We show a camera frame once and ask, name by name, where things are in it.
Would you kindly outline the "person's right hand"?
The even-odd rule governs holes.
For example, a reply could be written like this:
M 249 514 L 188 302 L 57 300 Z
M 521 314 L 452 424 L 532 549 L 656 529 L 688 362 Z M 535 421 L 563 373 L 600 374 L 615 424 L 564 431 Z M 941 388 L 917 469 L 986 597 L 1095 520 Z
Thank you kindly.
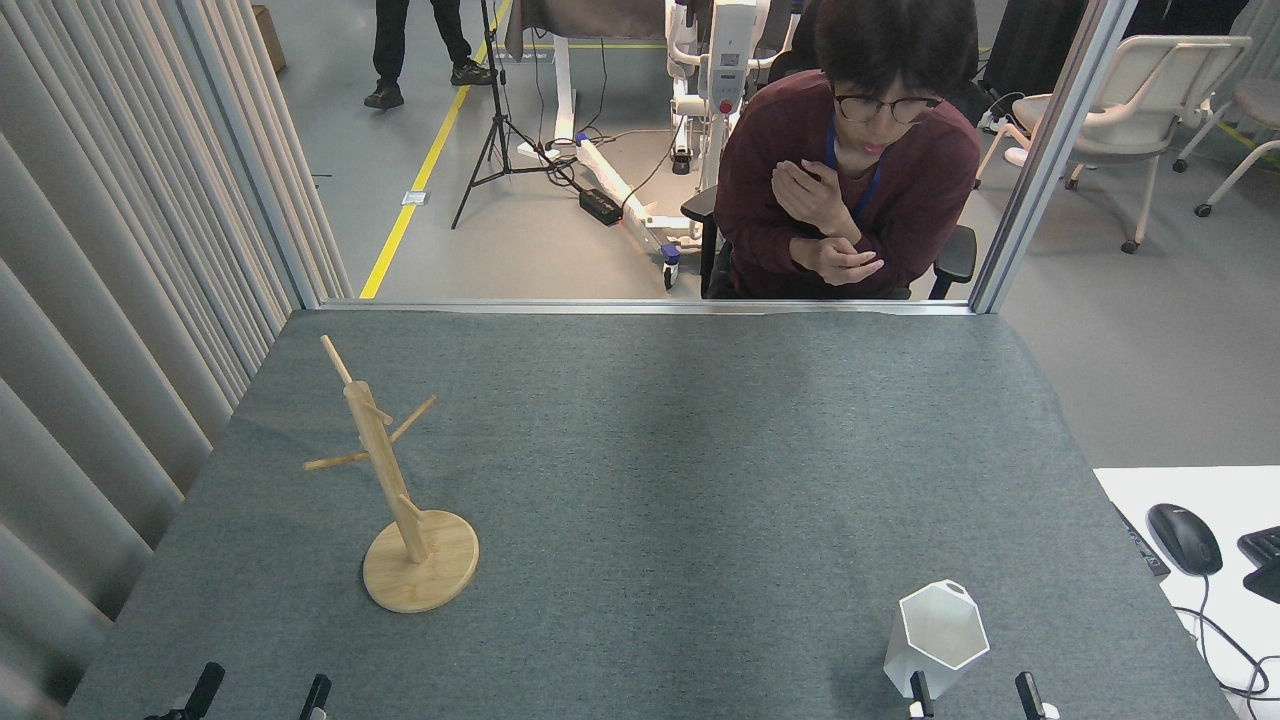
M 791 238 L 788 252 L 795 264 L 832 286 L 856 284 L 884 265 L 876 252 L 859 252 L 845 237 Z

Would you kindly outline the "person's left hand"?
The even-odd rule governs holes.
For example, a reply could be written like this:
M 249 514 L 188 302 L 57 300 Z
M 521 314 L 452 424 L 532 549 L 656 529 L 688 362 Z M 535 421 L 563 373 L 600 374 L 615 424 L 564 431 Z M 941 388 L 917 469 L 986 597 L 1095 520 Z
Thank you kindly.
M 819 238 L 856 243 L 861 231 L 846 206 L 838 173 L 819 161 L 780 161 L 772 170 L 776 202 L 796 222 L 812 225 Z

